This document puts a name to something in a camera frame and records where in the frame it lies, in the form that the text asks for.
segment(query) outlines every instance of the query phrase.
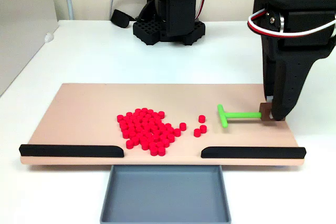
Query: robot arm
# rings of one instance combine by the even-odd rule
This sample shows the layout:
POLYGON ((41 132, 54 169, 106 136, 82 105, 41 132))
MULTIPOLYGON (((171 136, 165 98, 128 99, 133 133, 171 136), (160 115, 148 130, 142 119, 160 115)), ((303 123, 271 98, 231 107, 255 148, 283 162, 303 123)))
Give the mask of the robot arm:
MULTIPOLYGON (((265 8, 256 20, 259 27, 295 33, 322 26, 336 18, 336 0, 255 0, 254 12, 265 8)), ((264 93, 272 99, 272 116, 282 120, 296 105, 313 63, 326 58, 335 47, 335 26, 297 38, 261 35, 264 93)))

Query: wooden platform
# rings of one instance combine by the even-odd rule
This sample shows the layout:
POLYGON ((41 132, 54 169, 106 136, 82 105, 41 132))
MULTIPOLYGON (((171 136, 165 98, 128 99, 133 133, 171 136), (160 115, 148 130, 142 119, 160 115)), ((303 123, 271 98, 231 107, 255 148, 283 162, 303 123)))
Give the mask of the wooden platform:
POLYGON ((257 112, 265 102, 262 84, 72 84, 61 86, 42 118, 29 144, 117 145, 124 158, 33 157, 22 156, 23 164, 175 164, 175 165, 301 165, 304 159, 201 158, 208 146, 297 147, 285 121, 260 119, 230 120, 223 129, 217 104, 227 112, 257 112), (164 111, 164 123, 187 130, 177 138, 166 155, 151 156, 139 146, 125 147, 118 114, 136 108, 164 111), (193 130, 200 126, 198 116, 206 116, 208 132, 199 138, 193 130))

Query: green plastic stick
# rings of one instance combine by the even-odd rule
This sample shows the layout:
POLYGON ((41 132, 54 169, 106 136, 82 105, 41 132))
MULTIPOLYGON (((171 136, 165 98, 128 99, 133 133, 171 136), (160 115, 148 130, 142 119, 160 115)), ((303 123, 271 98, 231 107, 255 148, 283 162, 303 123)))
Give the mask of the green plastic stick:
POLYGON ((223 109, 223 105, 221 105, 221 104, 217 105, 217 109, 218 109, 218 115, 219 115, 219 118, 222 122, 223 128, 227 128, 228 124, 227 124, 225 112, 224 112, 224 109, 223 109))
POLYGON ((223 128, 228 127, 228 118, 261 118, 260 112, 237 112, 237 113, 226 113, 221 104, 217 105, 219 118, 222 122, 223 128))

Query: gray tray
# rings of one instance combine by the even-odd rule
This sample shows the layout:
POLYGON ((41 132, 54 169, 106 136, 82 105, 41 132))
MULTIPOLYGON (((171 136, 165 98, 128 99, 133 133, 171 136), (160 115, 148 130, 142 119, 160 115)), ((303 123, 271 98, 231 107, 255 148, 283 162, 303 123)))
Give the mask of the gray tray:
POLYGON ((221 166, 112 166, 100 223, 231 223, 221 166))

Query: white table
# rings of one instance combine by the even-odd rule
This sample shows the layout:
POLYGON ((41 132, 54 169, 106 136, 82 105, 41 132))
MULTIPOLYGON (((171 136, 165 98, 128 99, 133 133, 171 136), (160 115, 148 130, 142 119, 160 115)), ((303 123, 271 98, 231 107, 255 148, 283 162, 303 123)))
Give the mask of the white table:
MULTIPOLYGON (((20 163, 20 144, 62 83, 262 83, 262 72, 260 38, 245 22, 206 23, 206 36, 193 46, 146 46, 131 27, 60 21, 55 39, 0 98, 0 223, 99 223, 109 166, 20 163)), ((233 223, 334 220, 335 73, 334 51, 314 64, 287 117, 307 149, 302 167, 223 167, 233 223)))

